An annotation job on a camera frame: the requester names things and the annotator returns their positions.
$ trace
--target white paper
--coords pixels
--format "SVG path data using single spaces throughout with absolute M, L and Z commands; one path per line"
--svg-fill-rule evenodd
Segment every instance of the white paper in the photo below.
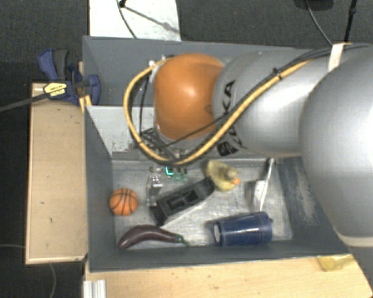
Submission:
M 337 43 L 333 44 L 331 47 L 331 53 L 330 53 L 330 59 L 329 59 L 329 65 L 328 65 L 328 71 L 333 71 L 336 67 L 340 65 L 341 57 L 343 55 L 344 46 L 348 45 L 350 43 Z
M 137 38 L 181 40 L 175 0 L 127 0 L 122 11 Z M 90 35 L 132 38 L 116 0 L 90 0 Z

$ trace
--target toy duck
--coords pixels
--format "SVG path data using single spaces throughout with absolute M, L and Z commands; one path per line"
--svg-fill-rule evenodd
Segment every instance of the toy duck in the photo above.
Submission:
M 208 162 L 206 175 L 213 180 L 217 189 L 223 192 L 234 189 L 241 182 L 236 168 L 217 160 Z

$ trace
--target miniature basketball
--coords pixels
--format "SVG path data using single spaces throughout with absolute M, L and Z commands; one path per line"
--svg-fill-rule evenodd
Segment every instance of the miniature basketball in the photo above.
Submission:
M 115 190 L 109 199 L 109 207 L 114 215 L 130 215 L 138 206 L 137 194 L 128 188 Z

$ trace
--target wooden table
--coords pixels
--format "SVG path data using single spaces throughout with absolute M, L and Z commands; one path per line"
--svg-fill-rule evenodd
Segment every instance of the wooden table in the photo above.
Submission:
M 26 263 L 81 261 L 88 251 L 81 109 L 44 100 L 32 105 L 30 122 Z M 355 261 L 325 272 L 316 258 L 109 273 L 86 265 L 85 279 L 104 279 L 107 297 L 371 296 Z

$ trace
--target blue can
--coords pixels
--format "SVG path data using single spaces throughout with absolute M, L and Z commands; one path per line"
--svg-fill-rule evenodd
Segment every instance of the blue can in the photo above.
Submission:
M 272 224 L 265 212 L 217 220 L 213 224 L 218 246 L 263 245 L 272 239 Z

